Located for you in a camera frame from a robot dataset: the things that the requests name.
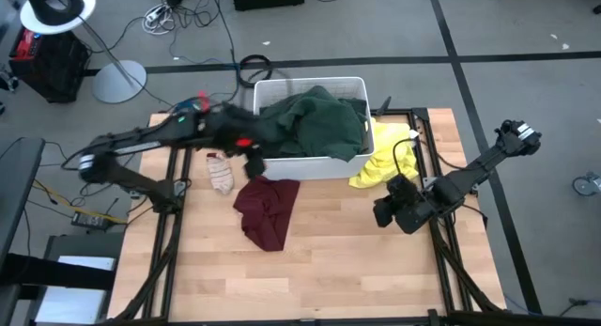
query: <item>green cloth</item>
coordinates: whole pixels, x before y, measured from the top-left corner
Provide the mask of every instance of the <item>green cloth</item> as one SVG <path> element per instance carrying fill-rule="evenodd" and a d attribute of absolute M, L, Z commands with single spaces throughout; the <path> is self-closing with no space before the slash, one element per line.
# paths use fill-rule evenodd
<path fill-rule="evenodd" d="M 260 109 L 266 158 L 322 157 L 350 161 L 361 153 L 366 101 L 336 99 L 323 86 Z"/>

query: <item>black metal frame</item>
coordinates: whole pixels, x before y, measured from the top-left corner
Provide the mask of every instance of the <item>black metal frame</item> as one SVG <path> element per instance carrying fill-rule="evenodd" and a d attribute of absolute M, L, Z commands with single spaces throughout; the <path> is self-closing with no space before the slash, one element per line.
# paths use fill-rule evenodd
<path fill-rule="evenodd" d="M 427 109 L 418 108 L 418 109 L 388 109 L 383 113 L 384 116 L 407 116 L 409 126 L 413 130 L 418 130 L 417 118 L 419 118 L 423 123 L 424 133 L 427 138 L 428 149 L 430 152 L 430 158 L 432 160 L 432 165 L 434 167 L 434 176 L 441 176 L 441 168 L 439 164 L 439 160 L 436 157 L 436 147 L 433 141 L 432 129 L 429 124 L 429 118 L 427 116 Z M 415 147 L 415 153 L 417 156 L 417 164 L 418 170 L 420 172 L 420 177 L 424 177 L 426 175 L 425 164 L 424 164 L 424 153 L 422 151 L 422 146 L 417 144 Z M 181 178 L 186 179 L 190 172 L 190 166 L 192 161 L 192 150 L 187 149 L 184 156 Z M 171 154 L 169 156 L 169 163 L 167 165 L 167 178 L 172 179 L 175 174 L 175 167 L 177 162 L 177 151 L 175 149 L 171 150 Z M 175 217 L 175 221 L 172 226 L 172 233 L 176 234 L 176 254 L 178 247 L 179 234 L 181 231 L 181 223 L 183 218 L 183 210 L 180 214 L 177 214 Z M 458 241 L 455 233 L 455 228 L 453 224 L 451 224 L 450 217 L 444 218 L 445 222 L 445 230 L 447 233 L 447 238 L 449 241 L 449 247 L 454 256 L 461 263 L 461 254 L 458 247 Z M 439 229 L 438 222 L 430 221 L 430 229 Z M 155 242 L 152 250 L 152 261 L 150 265 L 150 270 L 156 266 L 158 258 L 162 252 L 162 245 L 165 235 L 165 229 L 167 227 L 167 214 L 160 213 L 159 222 L 157 223 L 157 232 L 155 237 Z M 433 247 L 435 244 L 435 238 L 433 236 L 432 239 Z M 449 274 L 447 271 L 447 266 L 445 263 L 444 256 L 440 253 L 440 251 L 434 247 L 434 252 L 437 260 L 437 268 L 439 272 L 439 281 L 440 288 L 442 290 L 442 297 L 445 306 L 445 310 L 447 314 L 451 311 L 455 310 L 455 302 L 453 298 L 453 293 L 451 291 L 451 283 L 449 281 Z M 173 291 L 173 284 L 175 281 L 175 266 L 177 262 L 177 257 L 174 256 L 169 265 L 167 267 L 166 279 L 164 282 L 164 290 L 162 294 L 162 307 L 160 318 L 169 318 L 170 304 L 171 304 L 171 295 Z M 467 290 L 463 283 L 461 283 L 457 278 L 457 283 L 459 284 L 461 301 L 463 305 L 463 309 L 466 311 L 471 311 L 471 300 L 468 295 Z M 143 318 L 151 318 L 152 317 L 152 306 L 154 302 L 154 289 L 151 291 L 149 296 L 147 297 L 143 310 Z M 436 314 L 435 310 L 428 310 L 428 315 L 423 317 L 402 317 L 402 318 L 353 318 L 353 319 L 320 319 L 320 320 L 261 320 L 261 321 L 214 321 L 214 322 L 204 322 L 204 321 L 189 321 L 189 322 L 175 322 L 169 323 L 170 325 L 312 325 L 318 322 L 319 325 L 434 325 L 439 322 L 439 317 Z"/>

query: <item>white cable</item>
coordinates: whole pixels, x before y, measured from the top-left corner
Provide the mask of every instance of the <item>white cable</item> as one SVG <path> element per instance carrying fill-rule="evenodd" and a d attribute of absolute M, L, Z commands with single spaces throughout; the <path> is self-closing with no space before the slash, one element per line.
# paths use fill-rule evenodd
<path fill-rule="evenodd" d="M 175 28 L 176 23 L 173 19 L 173 10 L 164 2 L 149 9 L 142 21 L 144 32 L 154 36 L 168 34 Z"/>

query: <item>white lamp base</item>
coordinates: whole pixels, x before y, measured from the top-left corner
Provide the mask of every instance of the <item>white lamp base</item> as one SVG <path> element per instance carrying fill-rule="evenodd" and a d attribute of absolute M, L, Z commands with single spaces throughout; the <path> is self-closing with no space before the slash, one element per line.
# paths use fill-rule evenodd
<path fill-rule="evenodd" d="M 97 100 L 107 103 L 127 101 L 140 93 L 142 86 L 146 85 L 146 70 L 140 63 L 130 60 L 122 60 L 119 63 L 130 76 L 131 83 L 124 78 L 115 64 L 111 63 L 94 77 L 92 94 Z"/>

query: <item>black chair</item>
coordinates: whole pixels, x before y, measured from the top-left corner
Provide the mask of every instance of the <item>black chair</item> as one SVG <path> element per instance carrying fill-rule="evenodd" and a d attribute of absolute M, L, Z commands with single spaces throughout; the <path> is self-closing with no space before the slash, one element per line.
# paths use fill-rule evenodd
<path fill-rule="evenodd" d="M 593 12 L 595 15 L 601 14 L 601 5 L 594 7 Z"/>

